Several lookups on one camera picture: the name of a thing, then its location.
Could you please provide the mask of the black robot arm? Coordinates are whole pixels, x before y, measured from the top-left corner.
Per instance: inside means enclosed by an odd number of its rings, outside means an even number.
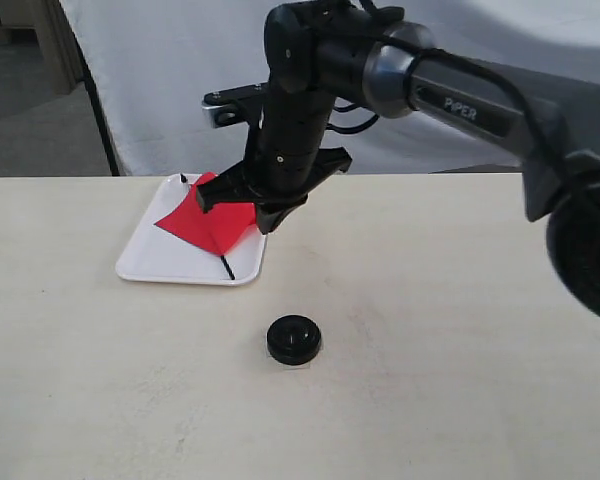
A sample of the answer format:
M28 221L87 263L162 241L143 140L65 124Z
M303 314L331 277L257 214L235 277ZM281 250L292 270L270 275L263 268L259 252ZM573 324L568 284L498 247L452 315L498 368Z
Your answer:
M206 95L217 127L249 126L243 159L200 186L203 211L250 203L273 232L351 157L321 143L337 100L395 119L423 113L520 162L525 214L569 292L600 317L600 86L436 48L399 7L305 1L264 25L263 85Z

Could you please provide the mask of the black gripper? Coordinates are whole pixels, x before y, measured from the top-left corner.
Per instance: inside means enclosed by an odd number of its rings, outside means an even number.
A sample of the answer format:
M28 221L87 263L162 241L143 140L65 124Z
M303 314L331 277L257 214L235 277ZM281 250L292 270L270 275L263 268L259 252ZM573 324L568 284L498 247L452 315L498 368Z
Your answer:
M273 233L308 194L338 173L346 173L352 157L343 147L319 149L307 156L265 159L256 155L242 160L217 177L196 187L196 201L203 213L220 204L255 205L256 226L261 234Z

